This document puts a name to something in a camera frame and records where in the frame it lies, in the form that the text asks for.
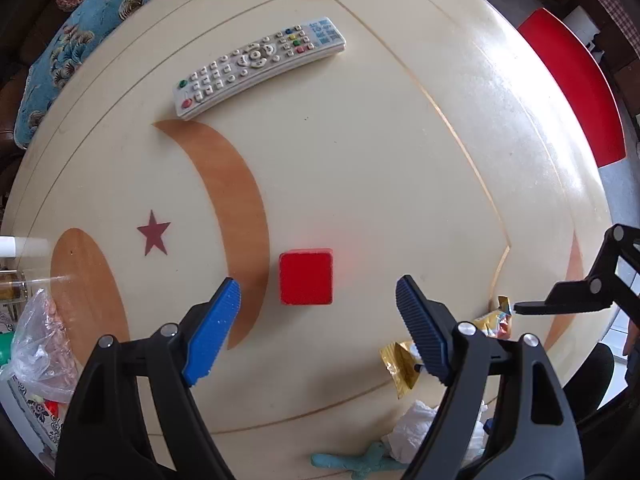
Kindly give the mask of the blue floral blanket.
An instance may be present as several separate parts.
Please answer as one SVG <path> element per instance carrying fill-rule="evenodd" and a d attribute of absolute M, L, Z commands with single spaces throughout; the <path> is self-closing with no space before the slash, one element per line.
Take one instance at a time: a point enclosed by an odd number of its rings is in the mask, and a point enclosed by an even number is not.
<path fill-rule="evenodd" d="M 44 116 L 90 54 L 134 12 L 151 0 L 84 0 L 29 67 L 13 129 L 24 150 Z"/>

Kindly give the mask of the white paper roll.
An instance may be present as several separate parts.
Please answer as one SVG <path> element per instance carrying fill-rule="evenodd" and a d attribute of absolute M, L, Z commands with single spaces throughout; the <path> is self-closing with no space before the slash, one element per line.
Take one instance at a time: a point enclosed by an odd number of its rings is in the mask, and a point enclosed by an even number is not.
<path fill-rule="evenodd" d="M 50 252 L 50 244 L 45 238 L 0 236 L 0 257 L 42 257 Z"/>

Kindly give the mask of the red cube block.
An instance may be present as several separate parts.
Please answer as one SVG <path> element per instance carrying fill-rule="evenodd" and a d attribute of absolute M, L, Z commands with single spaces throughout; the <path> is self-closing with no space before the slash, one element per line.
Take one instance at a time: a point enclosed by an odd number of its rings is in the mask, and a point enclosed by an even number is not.
<path fill-rule="evenodd" d="M 279 259 L 279 295 L 287 306 L 326 306 L 333 301 L 333 252 L 294 249 Z"/>

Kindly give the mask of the glass jar gold lid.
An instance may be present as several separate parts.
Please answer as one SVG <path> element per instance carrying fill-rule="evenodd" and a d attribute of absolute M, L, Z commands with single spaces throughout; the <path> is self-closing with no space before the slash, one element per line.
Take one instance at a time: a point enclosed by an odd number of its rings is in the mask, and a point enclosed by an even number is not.
<path fill-rule="evenodd" d="M 0 270 L 0 300 L 2 304 L 24 306 L 37 291 L 35 285 L 20 270 Z"/>

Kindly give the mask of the red plastic stool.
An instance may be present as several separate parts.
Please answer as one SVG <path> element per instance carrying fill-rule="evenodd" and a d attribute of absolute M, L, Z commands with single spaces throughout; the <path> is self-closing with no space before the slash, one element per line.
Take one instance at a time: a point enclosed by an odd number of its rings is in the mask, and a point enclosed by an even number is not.
<path fill-rule="evenodd" d="M 624 128 L 612 90 L 579 38 L 546 9 L 538 9 L 518 31 L 562 90 L 582 127 L 598 167 L 626 157 Z"/>

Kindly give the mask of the gold snack wrapper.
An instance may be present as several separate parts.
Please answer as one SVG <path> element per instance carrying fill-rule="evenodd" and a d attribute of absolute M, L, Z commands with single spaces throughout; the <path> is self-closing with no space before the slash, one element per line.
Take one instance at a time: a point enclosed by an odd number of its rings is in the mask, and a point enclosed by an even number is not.
<path fill-rule="evenodd" d="M 412 340 L 395 341 L 380 350 L 380 357 L 401 399 L 420 378 L 423 362 L 418 348 Z"/>

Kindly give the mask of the white remote control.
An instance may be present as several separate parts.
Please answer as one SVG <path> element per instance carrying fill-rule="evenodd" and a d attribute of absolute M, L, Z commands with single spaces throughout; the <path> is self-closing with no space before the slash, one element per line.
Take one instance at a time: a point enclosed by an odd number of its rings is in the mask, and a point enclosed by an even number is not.
<path fill-rule="evenodd" d="M 326 16 L 278 29 L 216 56 L 176 82 L 176 115 L 191 119 L 256 84 L 345 48 L 345 37 Z"/>

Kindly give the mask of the clear bag of peanuts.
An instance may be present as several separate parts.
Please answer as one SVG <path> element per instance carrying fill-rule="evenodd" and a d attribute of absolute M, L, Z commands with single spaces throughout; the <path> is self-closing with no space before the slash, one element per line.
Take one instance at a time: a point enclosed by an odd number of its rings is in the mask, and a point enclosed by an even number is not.
<path fill-rule="evenodd" d="M 78 382 L 76 359 L 65 325 L 47 289 L 26 302 L 11 342 L 1 379 L 16 378 L 44 400 L 69 404 Z"/>

